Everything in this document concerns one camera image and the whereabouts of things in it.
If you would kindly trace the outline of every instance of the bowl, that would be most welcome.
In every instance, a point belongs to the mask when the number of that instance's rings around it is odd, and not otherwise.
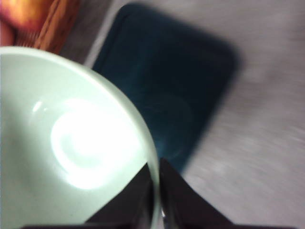
[[[0,48],[0,73],[1,229],[83,223],[146,163],[158,195],[150,132],[113,84],[24,47]],[[160,213],[155,199],[152,227]]]

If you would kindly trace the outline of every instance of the gray surface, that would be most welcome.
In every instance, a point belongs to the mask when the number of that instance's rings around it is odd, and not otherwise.
[[[113,0],[102,10],[105,18],[89,54],[80,46],[73,49],[86,56],[81,63],[93,64],[117,10],[127,2]],[[305,228],[305,1],[145,2],[224,37],[244,60],[186,180],[236,223]],[[95,8],[88,15],[101,13]],[[88,26],[93,30],[97,24]],[[73,36],[70,47],[87,42],[80,31]]]

